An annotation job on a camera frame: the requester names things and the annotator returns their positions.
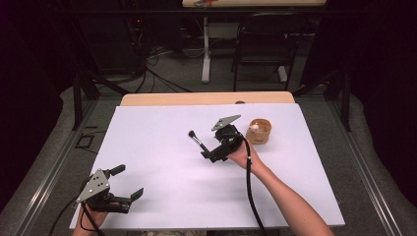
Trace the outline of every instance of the table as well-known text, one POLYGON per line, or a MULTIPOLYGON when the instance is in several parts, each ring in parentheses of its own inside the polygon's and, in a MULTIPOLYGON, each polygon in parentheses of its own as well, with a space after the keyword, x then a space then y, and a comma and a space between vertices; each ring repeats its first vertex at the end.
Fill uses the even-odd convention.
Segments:
MULTIPOLYGON (((213 0, 197 1, 183 0, 184 8, 206 7, 213 8, 230 8, 230 7, 323 7, 327 0, 213 0)), ((205 40, 205 57, 203 62, 202 83, 209 82, 210 53, 209 53, 209 20, 204 17, 204 40, 205 40)), ((278 74, 282 82, 286 81, 286 73, 283 67, 278 68, 278 74)))
MULTIPOLYGON (((263 161, 303 196, 329 225, 344 220, 298 104, 289 92, 127 94, 116 108, 95 164, 126 164, 109 179, 110 192, 126 197, 144 187, 128 214, 109 214, 102 228, 186 230, 258 228, 246 196, 246 172, 232 161, 211 163, 188 137, 194 130, 208 147, 218 118, 239 113, 272 123, 269 141, 256 146, 263 161), (234 104, 244 101, 246 104, 234 104)), ((255 204, 266 228, 287 226, 260 181, 252 178, 255 204)), ((70 228, 74 228, 76 212, 70 228)))

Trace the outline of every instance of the gray floor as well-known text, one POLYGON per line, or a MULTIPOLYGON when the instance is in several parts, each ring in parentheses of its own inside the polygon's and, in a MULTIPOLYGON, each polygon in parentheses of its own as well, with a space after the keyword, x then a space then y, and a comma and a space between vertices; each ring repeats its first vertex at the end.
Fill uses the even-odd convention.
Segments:
MULTIPOLYGON (((290 90, 299 87, 299 78, 308 44, 302 48, 294 69, 290 90)), ((231 59, 228 47, 215 48, 211 52, 210 83, 201 83, 202 57, 186 57, 173 53, 159 56, 155 66, 149 66, 164 79, 177 83, 192 91, 231 91, 231 59)), ((276 80, 271 68, 243 71, 247 78, 276 80)), ((112 78, 120 82, 121 77, 112 78)), ((121 84, 134 91, 142 79, 121 84)), ((84 178, 89 173, 95 154, 74 148, 82 133, 105 131, 115 106, 121 96, 114 91, 98 86, 102 94, 98 101, 84 100, 86 118, 82 127, 74 132, 72 90, 61 94, 64 108, 44 148, 33 164, 24 182, 0 215, 1 235, 45 235, 49 231, 59 210, 75 196, 84 178)), ((254 86, 239 85, 244 90, 280 90, 283 85, 254 86)), ((346 134, 337 117, 337 102, 325 102, 320 94, 324 88, 317 88, 308 96, 297 97, 309 129, 318 149, 346 225, 334 228, 337 235, 416 235, 417 210, 398 191, 387 171, 378 160, 372 148, 366 120, 359 100, 352 97, 351 128, 346 134)), ((147 76, 139 92, 173 92, 151 75, 147 76)), ((103 134, 94 135, 89 150, 98 151, 103 134)), ((56 226, 54 235, 70 235, 68 229, 74 210, 65 211, 56 226)), ((138 232, 111 231, 108 235, 137 235, 138 232)), ((281 229, 281 235, 291 235, 281 229)))

